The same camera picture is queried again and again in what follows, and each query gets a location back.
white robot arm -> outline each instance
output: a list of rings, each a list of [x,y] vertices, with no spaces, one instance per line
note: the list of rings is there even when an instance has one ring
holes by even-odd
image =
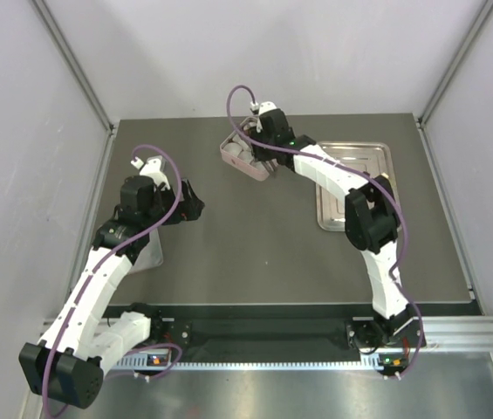
[[[153,330],[152,319],[134,311],[123,313],[114,326],[95,337],[99,321],[120,281],[140,264],[140,260],[150,259],[154,249],[159,248],[158,233],[153,230],[116,254],[107,255],[130,237],[159,222],[175,202],[160,156],[145,163],[136,158],[132,164],[140,173],[124,181],[120,204],[113,217],[97,230],[86,267],[70,298],[38,345],[26,343],[19,354],[31,391],[41,395],[46,359],[64,329],[54,355],[48,396],[82,409],[94,401],[111,368],[130,349],[147,340]],[[187,180],[182,180],[181,192],[176,211],[163,225],[200,217],[204,204]],[[85,292],[78,300],[83,287]],[[69,313],[71,317],[65,323]]]
[[[323,161],[334,159],[316,141],[305,135],[296,136],[283,111],[274,103],[252,103],[250,110],[258,118],[257,126],[250,128],[247,133],[251,139],[270,147],[288,148],[322,159],[280,152],[252,143],[252,152],[257,160],[277,161],[293,172],[313,180],[338,200],[345,202],[346,234],[365,260],[373,291],[373,309],[379,314],[379,329],[386,343],[413,318],[407,300],[395,284],[401,284],[399,271],[394,271],[395,280],[389,273],[397,258],[399,227],[399,220],[391,204],[367,179]],[[374,180],[392,192],[386,175]]]
[[[306,146],[302,148],[302,151],[332,159],[318,145]],[[366,185],[366,180],[362,177],[352,175],[340,168],[335,168],[311,157],[295,155],[293,156],[293,162],[296,173],[315,181],[340,202],[345,201],[351,190],[359,189]],[[374,253],[370,250],[361,252],[366,262],[366,269],[372,287],[373,309],[384,319],[390,319],[392,316],[403,312],[408,304],[389,275],[389,269],[397,258],[396,250],[397,243],[389,242],[381,247],[379,253]],[[399,270],[395,270],[395,278],[398,283],[401,283]]]

metal floor panel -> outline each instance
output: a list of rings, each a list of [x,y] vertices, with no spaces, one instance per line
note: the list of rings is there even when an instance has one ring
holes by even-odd
[[[423,354],[401,382],[376,373],[179,372],[149,384],[105,383],[87,410],[63,419],[493,419],[488,354]]]
[[[420,302],[470,300],[421,138],[410,114],[291,116],[317,141],[384,142],[392,153],[411,234],[401,280]],[[225,118],[123,120],[114,141],[97,221],[135,175],[134,146],[168,152],[206,203],[202,218],[160,230],[164,263],[121,282],[112,304],[368,303],[370,281],[342,233],[317,222],[314,183],[280,168],[257,182],[222,161]]]

metal tray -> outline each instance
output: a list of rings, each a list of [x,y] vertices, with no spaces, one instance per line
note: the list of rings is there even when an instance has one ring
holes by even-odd
[[[389,176],[395,201],[399,202],[394,165],[389,147],[378,142],[319,142],[331,157],[349,168],[367,172],[371,177],[382,173]],[[345,207],[327,190],[316,185],[316,211],[318,224],[327,231],[345,231]]]

gray table surface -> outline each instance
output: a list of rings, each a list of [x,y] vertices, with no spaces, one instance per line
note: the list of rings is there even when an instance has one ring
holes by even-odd
[[[291,116],[289,122],[316,141],[386,143],[410,233],[402,283],[420,302],[469,301],[411,114]],[[174,158],[206,209],[199,221],[162,227],[163,265],[125,278],[111,303],[370,302],[361,255],[343,233],[318,226],[314,183],[286,168],[265,182],[232,168],[218,148],[229,132],[225,118],[120,123],[97,225],[112,215],[125,177],[136,174],[129,160],[142,143]]]

black mounting bracket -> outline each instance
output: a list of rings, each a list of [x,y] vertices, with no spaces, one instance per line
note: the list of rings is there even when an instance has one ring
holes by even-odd
[[[390,196],[392,185],[384,175],[374,180]],[[380,248],[397,239],[400,220],[394,207],[370,182],[358,189],[351,189],[345,197],[345,233],[351,244],[360,251],[380,253]]]

